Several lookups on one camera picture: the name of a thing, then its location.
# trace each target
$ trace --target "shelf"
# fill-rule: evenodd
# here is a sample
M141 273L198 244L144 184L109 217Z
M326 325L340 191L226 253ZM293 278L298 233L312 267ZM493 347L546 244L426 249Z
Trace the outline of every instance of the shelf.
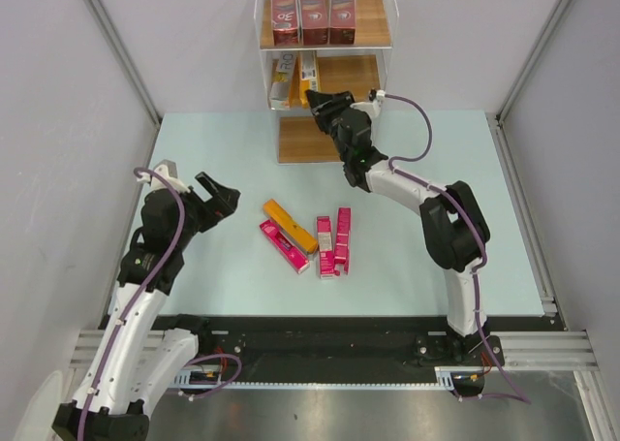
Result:
M319 57L321 91L350 90L356 100L363 100L370 89L379 88L379 72L374 55ZM294 76L294 97L299 96L298 75ZM293 101L300 107L299 99ZM278 161L280 163L339 162L331 138L321 131L312 116L282 117Z
M356 0L356 42L351 46L275 46L271 31L271 0L264 1L261 49L263 50L317 50L340 48L390 48L388 18L384 0Z

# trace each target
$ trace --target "white wall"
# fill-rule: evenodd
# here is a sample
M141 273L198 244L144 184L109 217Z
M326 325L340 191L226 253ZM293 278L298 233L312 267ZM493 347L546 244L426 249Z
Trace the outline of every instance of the white wall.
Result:
M620 4L575 0L507 129L557 296L620 412Z
M556 0L397 0L393 93L497 111ZM264 110L254 0L104 0L158 111Z
M154 128L82 0L0 0L0 439L94 326Z

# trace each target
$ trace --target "white table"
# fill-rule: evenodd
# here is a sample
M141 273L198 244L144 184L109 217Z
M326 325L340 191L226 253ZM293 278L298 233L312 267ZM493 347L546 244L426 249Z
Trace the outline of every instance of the white table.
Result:
M434 181L468 182L491 231L489 265L480 274L489 315L540 316L543 308L484 113L430 113L430 155L405 167ZM151 167L177 164L179 177L206 192L205 171L241 192L239 208L185 251L164 314L264 316L432 316L447 312L440 269L428 256L420 220L386 198L351 188L341 164L278 165L270 113L167 114ZM376 145L387 155L419 153L426 140L414 111L386 111ZM259 230L262 206L275 199L308 231L317 215L353 211L349 276L321 280L315 265L301 275ZM140 225L140 207L134 228Z

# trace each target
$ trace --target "box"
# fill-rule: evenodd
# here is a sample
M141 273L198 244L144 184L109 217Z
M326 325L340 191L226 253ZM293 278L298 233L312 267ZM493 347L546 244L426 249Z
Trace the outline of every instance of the box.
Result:
M263 205L264 213L273 221L306 255L314 254L319 243L273 199Z
M319 239L319 276L329 279L340 274L335 269L331 246L331 220L328 216L317 216L317 238Z
M336 221L336 245L334 248L334 263L344 266L344 271L349 274L349 254L351 236L351 209L347 206L338 208L338 220Z
M261 231L297 273L302 273L310 266L310 261L280 233L276 224L271 220L261 223Z
M329 22L326 0L299 0L301 41L305 46L327 44Z
M314 50L303 50L299 53L299 100L301 106L307 109L308 98L306 90L318 92L321 89L319 81L319 62L317 52Z
M329 43L349 45L356 41L356 0L331 0Z
M291 107L296 60L296 52L280 52L269 91L269 104L275 110L288 110Z
M271 29L276 46L299 44L297 0L271 0Z

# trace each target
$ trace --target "robotic arm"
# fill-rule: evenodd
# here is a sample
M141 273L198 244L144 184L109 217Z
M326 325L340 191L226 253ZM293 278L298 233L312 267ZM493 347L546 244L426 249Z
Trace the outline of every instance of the robotic arm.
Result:
M431 185L415 174L407 173L405 177L401 170L392 170L387 156L371 140L372 118L381 112L383 91L373 90L369 102L358 103L351 92L324 94L308 90L306 95L319 129L334 141L349 184L386 196L419 215L426 249L446 277L449 326L464 341L479 344L472 268L480 262L481 252L462 217L450 221L449 215L456 213L456 208L449 199L431 190L439 188L452 196L487 243L490 232L470 187L462 181L449 186ZM480 311L483 328L485 322L486 316Z
M183 251L197 233L232 215L240 196L199 173L196 180L211 195L203 201L177 179L173 162L160 163L154 173L159 177L139 174L139 182L150 183L150 191L140 212L142 226L121 261L102 344L73 401L60 405L56 414L53 429L63 441L146 439L150 416L174 376L197 353L213 351L207 322L179 315L155 355L139 368L148 332L183 268ZM182 227L178 204L184 211Z

